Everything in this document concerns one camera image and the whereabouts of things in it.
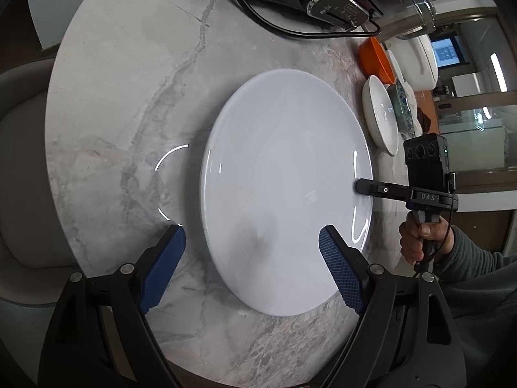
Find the person's right hand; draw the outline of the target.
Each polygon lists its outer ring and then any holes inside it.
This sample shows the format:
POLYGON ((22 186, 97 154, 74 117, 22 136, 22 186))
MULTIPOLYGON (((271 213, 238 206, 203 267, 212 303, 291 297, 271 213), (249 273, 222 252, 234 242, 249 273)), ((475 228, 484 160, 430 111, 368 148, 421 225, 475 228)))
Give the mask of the person's right hand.
POLYGON ((438 223, 418 224, 414 214, 408 213, 406 221, 399 227, 400 253, 406 261, 415 265, 424 259, 423 243, 425 241, 436 242, 441 246, 435 260, 452 252, 455 243, 455 235, 448 222, 440 217, 438 223))

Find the grey sleeve right forearm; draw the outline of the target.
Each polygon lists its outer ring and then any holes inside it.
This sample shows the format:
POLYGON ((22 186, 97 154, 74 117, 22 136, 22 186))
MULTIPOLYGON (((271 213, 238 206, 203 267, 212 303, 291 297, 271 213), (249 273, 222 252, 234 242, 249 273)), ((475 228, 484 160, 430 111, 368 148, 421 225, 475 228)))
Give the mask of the grey sleeve right forearm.
POLYGON ((454 226, 434 264, 458 334, 469 387, 516 386, 516 256, 476 246, 454 226))

